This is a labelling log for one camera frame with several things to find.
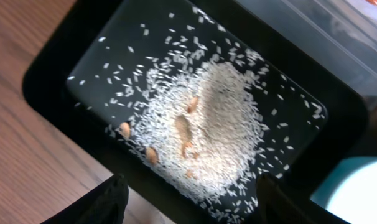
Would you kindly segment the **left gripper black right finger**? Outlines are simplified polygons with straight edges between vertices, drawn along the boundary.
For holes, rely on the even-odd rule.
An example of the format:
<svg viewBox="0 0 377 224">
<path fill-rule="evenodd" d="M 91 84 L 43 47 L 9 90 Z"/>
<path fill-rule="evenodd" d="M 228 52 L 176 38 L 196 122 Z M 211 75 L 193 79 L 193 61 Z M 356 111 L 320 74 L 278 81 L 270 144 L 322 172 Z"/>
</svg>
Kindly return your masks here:
<svg viewBox="0 0 377 224">
<path fill-rule="evenodd" d="M 347 224 L 270 173 L 257 178 L 256 195 L 263 223 Z"/>
</svg>

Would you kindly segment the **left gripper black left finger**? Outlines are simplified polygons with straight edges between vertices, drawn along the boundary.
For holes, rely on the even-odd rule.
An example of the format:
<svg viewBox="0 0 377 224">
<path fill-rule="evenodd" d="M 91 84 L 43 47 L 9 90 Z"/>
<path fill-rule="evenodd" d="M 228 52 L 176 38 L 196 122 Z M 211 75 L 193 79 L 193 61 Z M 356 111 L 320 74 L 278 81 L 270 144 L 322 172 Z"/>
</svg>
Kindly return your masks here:
<svg viewBox="0 0 377 224">
<path fill-rule="evenodd" d="M 122 224 L 129 187 L 115 174 L 43 224 Z"/>
</svg>

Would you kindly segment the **light blue bowl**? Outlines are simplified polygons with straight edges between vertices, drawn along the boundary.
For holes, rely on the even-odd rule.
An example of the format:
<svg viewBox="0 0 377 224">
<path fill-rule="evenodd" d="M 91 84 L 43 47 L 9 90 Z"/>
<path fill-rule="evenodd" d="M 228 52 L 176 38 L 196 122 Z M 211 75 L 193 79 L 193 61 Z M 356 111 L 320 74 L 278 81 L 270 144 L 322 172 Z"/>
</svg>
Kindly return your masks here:
<svg viewBox="0 0 377 224">
<path fill-rule="evenodd" d="M 377 157 L 340 161 L 310 199 L 348 223 L 377 224 Z"/>
</svg>

